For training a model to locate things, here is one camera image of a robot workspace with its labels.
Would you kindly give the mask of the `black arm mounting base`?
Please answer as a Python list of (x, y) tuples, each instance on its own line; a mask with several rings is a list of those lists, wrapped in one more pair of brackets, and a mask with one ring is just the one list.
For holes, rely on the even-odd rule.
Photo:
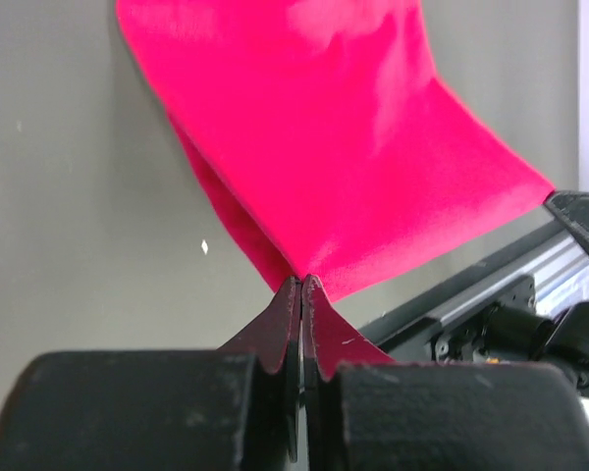
[(589, 255), (550, 223), (361, 331), (398, 361), (549, 363), (589, 397)]

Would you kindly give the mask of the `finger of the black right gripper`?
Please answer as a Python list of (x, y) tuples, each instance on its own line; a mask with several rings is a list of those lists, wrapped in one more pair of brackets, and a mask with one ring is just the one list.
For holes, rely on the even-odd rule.
[(544, 206), (589, 256), (589, 192), (555, 191)]

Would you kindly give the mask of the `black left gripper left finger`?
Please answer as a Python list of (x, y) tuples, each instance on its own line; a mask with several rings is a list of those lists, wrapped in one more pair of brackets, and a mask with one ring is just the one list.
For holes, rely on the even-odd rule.
[(213, 350), (37, 356), (0, 412), (0, 470), (284, 470), (297, 459), (301, 284)]

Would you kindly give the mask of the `pink t-shirt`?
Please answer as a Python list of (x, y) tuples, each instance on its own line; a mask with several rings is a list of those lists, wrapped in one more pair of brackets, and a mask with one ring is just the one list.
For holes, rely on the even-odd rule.
[(116, 15), (272, 288), (314, 275), (340, 300), (553, 192), (441, 80), (417, 1), (120, 1)]

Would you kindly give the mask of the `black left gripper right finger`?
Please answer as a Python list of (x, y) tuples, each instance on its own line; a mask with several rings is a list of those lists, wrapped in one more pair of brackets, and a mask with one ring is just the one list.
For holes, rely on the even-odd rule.
[(551, 365), (399, 363), (301, 289), (313, 470), (589, 470), (589, 421)]

